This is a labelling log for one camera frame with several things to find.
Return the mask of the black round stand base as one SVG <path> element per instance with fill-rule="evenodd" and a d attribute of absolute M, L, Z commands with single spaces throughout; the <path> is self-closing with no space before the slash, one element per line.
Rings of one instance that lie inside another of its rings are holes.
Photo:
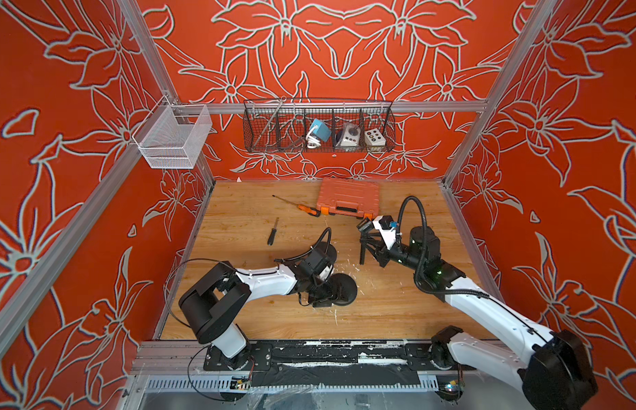
<path fill-rule="evenodd" d="M 348 306 L 355 302 L 357 298 L 357 283 L 354 278 L 344 273 L 335 273 L 329 280 L 332 295 L 328 301 L 336 306 Z"/>

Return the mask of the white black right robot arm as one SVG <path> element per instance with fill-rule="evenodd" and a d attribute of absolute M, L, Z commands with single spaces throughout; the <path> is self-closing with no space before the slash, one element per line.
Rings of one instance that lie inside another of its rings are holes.
<path fill-rule="evenodd" d="M 414 227 L 408 244 L 390 215 L 362 220 L 357 229 L 363 255 L 371 254 L 381 267 L 394 261 L 413 270 L 418 290 L 463 312 L 503 344 L 497 347 L 449 326 L 432 338 L 435 367 L 474 367 L 522 392 L 535 409 L 581 409 L 598 393 L 578 336 L 540 325 L 483 291 L 442 258 L 431 227 Z"/>

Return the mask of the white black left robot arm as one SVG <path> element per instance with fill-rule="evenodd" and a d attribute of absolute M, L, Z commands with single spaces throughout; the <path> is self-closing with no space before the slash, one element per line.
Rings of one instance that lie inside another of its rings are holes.
<path fill-rule="evenodd" d="M 313 308 L 347 306 L 357 298 L 357 284 L 335 272 L 337 251 L 320 242 L 308 251 L 278 259 L 272 268 L 240 269 L 219 261 L 179 299 L 186 322 L 201 344 L 210 344 L 240 367 L 250 342 L 234 321 L 248 302 L 266 297 L 307 296 Z"/>

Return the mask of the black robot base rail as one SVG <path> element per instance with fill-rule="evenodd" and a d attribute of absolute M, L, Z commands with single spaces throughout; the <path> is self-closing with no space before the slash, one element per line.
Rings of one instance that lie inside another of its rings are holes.
<path fill-rule="evenodd" d="M 428 341 L 260 340 L 251 343 L 238 370 L 253 384 L 408 383 L 432 375 L 440 388 L 457 379 L 459 368 L 435 367 L 430 347 Z"/>

